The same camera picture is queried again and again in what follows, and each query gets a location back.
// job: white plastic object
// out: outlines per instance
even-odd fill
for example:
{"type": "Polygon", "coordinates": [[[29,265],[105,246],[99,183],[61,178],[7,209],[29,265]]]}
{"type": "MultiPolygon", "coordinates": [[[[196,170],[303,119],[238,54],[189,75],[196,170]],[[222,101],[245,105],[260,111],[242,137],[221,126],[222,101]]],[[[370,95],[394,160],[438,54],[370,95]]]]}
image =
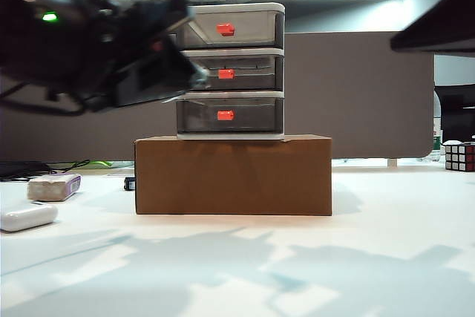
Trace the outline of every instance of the white plastic object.
{"type": "Polygon", "coordinates": [[[1,213],[0,228],[7,232],[33,228],[52,223],[58,209],[47,203],[29,202],[1,213]]]}

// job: cardboard box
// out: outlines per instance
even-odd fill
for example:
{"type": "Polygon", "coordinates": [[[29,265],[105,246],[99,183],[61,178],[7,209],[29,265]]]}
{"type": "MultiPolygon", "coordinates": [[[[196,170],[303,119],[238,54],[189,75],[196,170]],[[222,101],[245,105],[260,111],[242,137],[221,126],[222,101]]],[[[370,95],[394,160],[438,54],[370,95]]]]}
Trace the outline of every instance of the cardboard box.
{"type": "Polygon", "coordinates": [[[331,215],[331,143],[137,140],[137,214],[331,215]]]}

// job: small black object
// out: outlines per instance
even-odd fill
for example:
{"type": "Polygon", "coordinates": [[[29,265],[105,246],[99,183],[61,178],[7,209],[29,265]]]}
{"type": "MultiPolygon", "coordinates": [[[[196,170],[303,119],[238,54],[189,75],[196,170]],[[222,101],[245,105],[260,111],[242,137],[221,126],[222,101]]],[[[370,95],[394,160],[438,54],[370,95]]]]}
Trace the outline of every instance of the small black object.
{"type": "Polygon", "coordinates": [[[124,181],[124,190],[135,191],[135,177],[126,177],[124,181]]]}

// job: translucent gray drawer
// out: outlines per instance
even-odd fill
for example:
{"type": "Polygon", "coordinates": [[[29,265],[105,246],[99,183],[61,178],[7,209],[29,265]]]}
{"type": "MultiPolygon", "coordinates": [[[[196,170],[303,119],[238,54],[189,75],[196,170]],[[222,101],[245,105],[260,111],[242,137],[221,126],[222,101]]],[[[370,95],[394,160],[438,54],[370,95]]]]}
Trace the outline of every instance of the translucent gray drawer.
{"type": "Polygon", "coordinates": [[[285,8],[278,3],[191,7],[194,20],[177,31],[177,44],[194,48],[284,48],[285,8]]]}
{"type": "Polygon", "coordinates": [[[203,98],[177,102],[178,134],[280,134],[283,130],[282,98],[203,98]]]}
{"type": "Polygon", "coordinates": [[[183,54],[209,71],[207,91],[284,89],[283,50],[187,50],[183,54]]]}

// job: desk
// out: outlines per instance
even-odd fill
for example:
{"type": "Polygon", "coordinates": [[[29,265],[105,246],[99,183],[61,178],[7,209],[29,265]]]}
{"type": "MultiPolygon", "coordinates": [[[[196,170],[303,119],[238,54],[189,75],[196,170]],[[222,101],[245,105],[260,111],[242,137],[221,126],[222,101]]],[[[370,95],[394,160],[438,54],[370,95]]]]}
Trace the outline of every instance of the desk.
{"type": "Polygon", "coordinates": [[[135,215],[82,173],[56,223],[1,234],[2,317],[475,316],[473,173],[335,167],[332,217],[135,215]]]}

